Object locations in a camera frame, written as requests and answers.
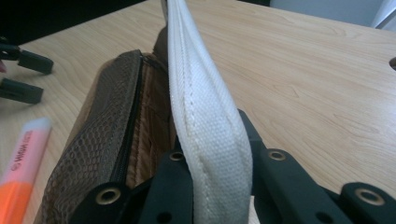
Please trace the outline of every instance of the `brown bag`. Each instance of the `brown bag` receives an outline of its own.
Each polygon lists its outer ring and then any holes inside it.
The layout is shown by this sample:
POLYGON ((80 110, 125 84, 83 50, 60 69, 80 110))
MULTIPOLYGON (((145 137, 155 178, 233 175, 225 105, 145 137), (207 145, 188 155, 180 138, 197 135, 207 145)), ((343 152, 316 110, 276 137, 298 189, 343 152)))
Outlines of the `brown bag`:
POLYGON ((166 29, 154 52, 122 53, 104 64, 44 191, 35 223, 68 223, 93 188, 112 181, 134 188, 154 176, 173 147, 166 29))

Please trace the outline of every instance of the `highlighter cap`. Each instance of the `highlighter cap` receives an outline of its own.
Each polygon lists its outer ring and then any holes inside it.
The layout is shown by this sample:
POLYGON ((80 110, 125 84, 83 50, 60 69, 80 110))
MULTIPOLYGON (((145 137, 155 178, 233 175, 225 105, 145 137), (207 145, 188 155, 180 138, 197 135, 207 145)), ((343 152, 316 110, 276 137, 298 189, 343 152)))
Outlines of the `highlighter cap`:
POLYGON ((50 129, 50 120, 47 118, 34 119, 23 125, 0 185, 12 181, 35 183, 50 129))

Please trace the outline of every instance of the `orange highlighter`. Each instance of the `orange highlighter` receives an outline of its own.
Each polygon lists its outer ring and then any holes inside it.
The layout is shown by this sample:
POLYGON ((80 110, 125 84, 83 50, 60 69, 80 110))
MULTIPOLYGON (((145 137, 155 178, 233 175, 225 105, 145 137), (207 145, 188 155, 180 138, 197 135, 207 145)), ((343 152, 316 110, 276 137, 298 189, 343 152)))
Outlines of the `orange highlighter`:
POLYGON ((50 129, 47 118, 34 119, 23 125, 0 182, 0 224, 22 223, 50 129))

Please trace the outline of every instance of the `wooden table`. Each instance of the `wooden table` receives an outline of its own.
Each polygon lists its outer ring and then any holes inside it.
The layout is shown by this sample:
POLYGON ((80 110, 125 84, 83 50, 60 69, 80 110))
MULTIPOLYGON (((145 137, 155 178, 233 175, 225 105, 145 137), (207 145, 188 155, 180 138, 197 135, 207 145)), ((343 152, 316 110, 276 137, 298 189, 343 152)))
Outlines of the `wooden table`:
MULTIPOLYGON (((322 186, 376 185, 396 197, 396 34, 226 1, 190 0, 199 31, 239 108, 268 147, 286 149, 322 186)), ((98 68, 130 49, 151 51, 164 26, 150 0, 22 46, 55 61, 53 74, 6 62, 8 77, 44 88, 42 102, 0 99, 0 174, 21 126, 53 122, 24 223, 98 68)))

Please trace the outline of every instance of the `canvas strap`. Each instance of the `canvas strap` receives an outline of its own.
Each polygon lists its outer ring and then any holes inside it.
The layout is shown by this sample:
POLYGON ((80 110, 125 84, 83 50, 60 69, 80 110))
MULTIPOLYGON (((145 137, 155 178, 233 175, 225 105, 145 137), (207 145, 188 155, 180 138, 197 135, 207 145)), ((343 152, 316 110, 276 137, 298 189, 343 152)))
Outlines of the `canvas strap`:
POLYGON ((194 223, 247 223, 252 156, 244 124, 184 0, 168 0, 163 11, 172 113, 193 181, 194 223))

